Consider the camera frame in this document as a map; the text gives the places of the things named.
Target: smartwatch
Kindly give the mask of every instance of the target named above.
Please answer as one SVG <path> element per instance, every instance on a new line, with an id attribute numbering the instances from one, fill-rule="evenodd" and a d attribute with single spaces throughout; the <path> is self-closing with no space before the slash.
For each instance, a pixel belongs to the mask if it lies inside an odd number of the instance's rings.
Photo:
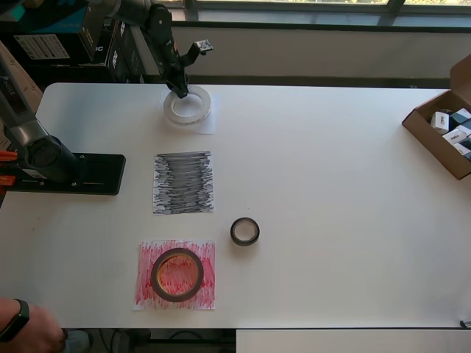
<path id="1" fill-rule="evenodd" d="M 8 323 L 7 327 L 0 332 L 0 342 L 10 342 L 21 331 L 29 321 L 28 303 L 15 299 L 20 303 L 20 312 Z"/>

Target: wrist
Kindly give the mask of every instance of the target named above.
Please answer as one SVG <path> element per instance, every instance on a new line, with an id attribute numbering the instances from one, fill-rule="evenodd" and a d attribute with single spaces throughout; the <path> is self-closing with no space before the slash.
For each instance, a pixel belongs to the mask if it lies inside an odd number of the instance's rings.
<path id="1" fill-rule="evenodd" d="M 0 332 L 20 312 L 20 303 L 13 299 L 0 298 Z"/>

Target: orange clamp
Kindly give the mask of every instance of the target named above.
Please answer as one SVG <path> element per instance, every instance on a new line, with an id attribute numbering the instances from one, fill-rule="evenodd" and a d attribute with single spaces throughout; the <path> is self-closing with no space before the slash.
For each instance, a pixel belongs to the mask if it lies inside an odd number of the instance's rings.
<path id="1" fill-rule="evenodd" d="M 9 162 L 17 159 L 18 153 L 16 152 L 0 151 L 0 162 Z"/>
<path id="2" fill-rule="evenodd" d="M 0 186 L 13 186 L 15 184 L 16 176 L 0 175 Z"/>

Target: red scribbled paper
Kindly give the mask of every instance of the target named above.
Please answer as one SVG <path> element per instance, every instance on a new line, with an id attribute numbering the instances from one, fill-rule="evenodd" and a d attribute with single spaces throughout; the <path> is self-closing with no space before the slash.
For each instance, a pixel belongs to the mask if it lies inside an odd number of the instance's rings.
<path id="1" fill-rule="evenodd" d="M 152 266 L 162 253 L 173 248 L 194 252 L 203 264 L 204 276 L 196 295 L 184 302 L 171 303 L 160 298 L 152 289 Z M 138 278 L 135 283 L 134 309 L 214 309 L 216 248 L 212 240 L 144 241 L 139 250 Z"/>

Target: black box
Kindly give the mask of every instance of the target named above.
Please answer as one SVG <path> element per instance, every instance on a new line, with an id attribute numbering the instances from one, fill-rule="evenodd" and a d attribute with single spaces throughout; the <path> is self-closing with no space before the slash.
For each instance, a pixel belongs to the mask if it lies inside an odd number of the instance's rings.
<path id="1" fill-rule="evenodd" d="M 127 67 L 133 75 L 133 79 L 137 82 L 141 81 L 142 76 L 146 75 L 146 70 L 142 63 L 134 35 L 132 35 L 131 27 L 124 22 L 118 21 L 115 28 L 115 37 L 123 52 Z"/>
<path id="2" fill-rule="evenodd" d="M 90 62 L 104 19 L 85 0 L 45 0 L 19 22 L 2 22 L 0 40 L 23 66 Z"/>
<path id="3" fill-rule="evenodd" d="M 25 69 L 37 85 L 44 87 L 55 82 L 135 82 L 113 33 L 102 34 L 92 63 L 31 65 Z"/>

